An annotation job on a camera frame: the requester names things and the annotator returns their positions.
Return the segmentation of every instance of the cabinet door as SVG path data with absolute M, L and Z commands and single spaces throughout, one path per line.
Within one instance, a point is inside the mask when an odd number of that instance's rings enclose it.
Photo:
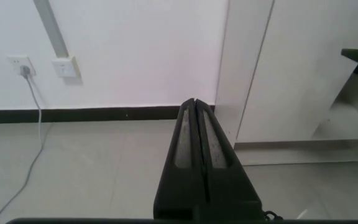
M 358 0 L 275 1 L 237 142 L 309 139 L 356 63 Z

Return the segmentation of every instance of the white wardrobe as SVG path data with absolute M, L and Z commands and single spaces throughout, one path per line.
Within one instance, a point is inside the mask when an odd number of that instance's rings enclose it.
M 358 0 L 230 0 L 215 115 L 243 165 L 358 161 Z

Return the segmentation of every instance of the white cable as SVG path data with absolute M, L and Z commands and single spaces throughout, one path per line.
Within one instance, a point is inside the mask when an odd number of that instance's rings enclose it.
M 42 110 L 38 104 L 38 101 L 34 95 L 34 91 L 32 89 L 31 83 L 29 81 L 29 75 L 30 75 L 30 70 L 28 67 L 26 68 L 21 68 L 21 75 L 25 78 L 25 80 L 27 81 L 27 83 L 29 84 L 30 87 L 30 91 L 31 91 L 31 95 L 34 99 L 35 105 L 37 105 L 38 108 L 38 138 L 40 141 L 40 151 L 38 152 L 38 154 L 36 155 L 36 157 L 34 158 L 34 160 L 32 161 L 29 170 L 27 171 L 27 176 L 25 178 L 25 181 L 23 183 L 23 186 L 20 188 L 19 191 L 17 191 L 17 193 L 0 209 L 0 214 L 2 214 L 2 212 L 6 209 L 6 207 L 24 190 L 24 188 L 27 186 L 27 184 L 29 183 L 29 179 L 30 179 L 30 175 L 31 175 L 31 171 L 32 168 L 35 164 L 35 162 L 37 161 L 38 157 L 41 155 L 42 150 L 44 149 L 44 144 L 42 142 L 42 137 L 41 137 L 41 119 L 42 119 Z

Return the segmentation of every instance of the wall outlet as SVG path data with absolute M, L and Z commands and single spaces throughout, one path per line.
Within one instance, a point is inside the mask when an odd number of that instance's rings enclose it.
M 80 70 L 74 57 L 56 58 L 52 60 L 56 74 L 61 78 L 78 78 Z
M 7 56 L 8 61 L 13 66 L 13 69 L 15 70 L 16 75 L 20 74 L 20 67 L 22 65 L 28 66 L 30 68 L 30 75 L 35 75 L 34 67 L 32 66 L 30 62 L 30 58 L 26 55 L 8 55 Z

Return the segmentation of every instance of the floor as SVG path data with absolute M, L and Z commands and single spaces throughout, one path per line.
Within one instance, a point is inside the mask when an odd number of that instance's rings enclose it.
M 0 216 L 152 218 L 175 121 L 45 123 L 27 188 Z M 0 208 L 39 150 L 36 124 L 0 124 Z M 358 163 L 251 166 L 265 210 L 287 219 L 358 219 Z

